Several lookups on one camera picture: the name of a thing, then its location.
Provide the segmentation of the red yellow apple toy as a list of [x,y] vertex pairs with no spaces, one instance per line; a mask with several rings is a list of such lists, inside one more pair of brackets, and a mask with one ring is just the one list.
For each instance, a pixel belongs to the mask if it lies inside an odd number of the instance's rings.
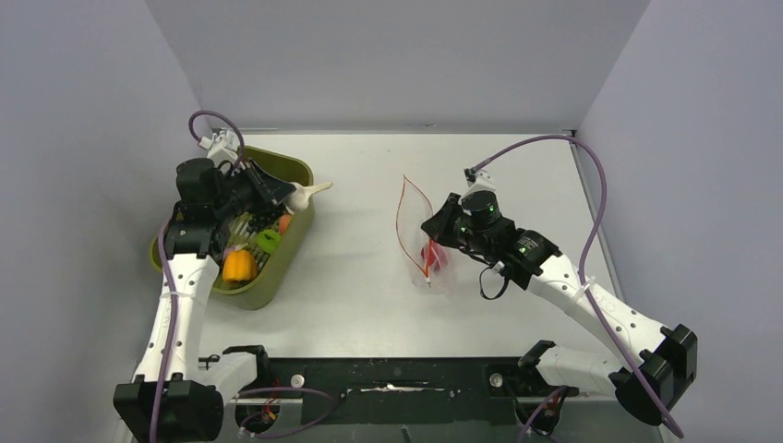
[[420,250],[420,256],[423,259],[425,270],[427,272],[440,272],[449,264],[447,252],[438,244],[429,241],[426,246]]

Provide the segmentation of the black grape bunch toy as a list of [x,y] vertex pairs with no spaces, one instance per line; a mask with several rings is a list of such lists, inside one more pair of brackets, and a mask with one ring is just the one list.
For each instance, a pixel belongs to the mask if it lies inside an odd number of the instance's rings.
[[241,233],[257,233],[269,229],[286,213],[285,208],[275,208],[263,212],[249,212],[242,223]]

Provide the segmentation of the clear zip bag orange zipper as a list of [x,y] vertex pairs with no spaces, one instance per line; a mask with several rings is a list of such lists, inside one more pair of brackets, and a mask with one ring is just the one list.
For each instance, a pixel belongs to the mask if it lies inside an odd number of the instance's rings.
[[451,294],[455,288],[454,267],[449,264],[440,272],[427,272],[420,250],[431,241],[421,230],[421,224],[434,215],[433,206],[427,195],[407,175],[403,175],[401,194],[398,199],[394,227],[407,279],[424,293]]

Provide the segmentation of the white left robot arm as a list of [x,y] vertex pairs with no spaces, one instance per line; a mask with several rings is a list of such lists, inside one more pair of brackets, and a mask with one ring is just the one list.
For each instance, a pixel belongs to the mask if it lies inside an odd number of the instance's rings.
[[263,373],[260,345],[228,349],[200,369],[200,339],[231,222],[243,215],[272,222],[296,191],[254,161],[225,173],[208,158],[180,163],[176,187],[179,199],[157,240],[163,284],[151,335],[131,381],[113,396],[138,442],[213,441],[226,404]]

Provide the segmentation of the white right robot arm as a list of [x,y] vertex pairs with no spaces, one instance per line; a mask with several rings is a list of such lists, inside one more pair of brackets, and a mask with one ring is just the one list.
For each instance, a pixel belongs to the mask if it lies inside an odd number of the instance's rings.
[[504,217],[496,195],[450,194],[421,228],[435,244],[474,256],[505,282],[560,309],[604,344],[607,354],[537,342],[519,362],[528,392],[567,387],[614,397],[637,420],[669,422],[696,378],[698,338],[683,324],[670,328],[641,314],[593,280],[544,235]]

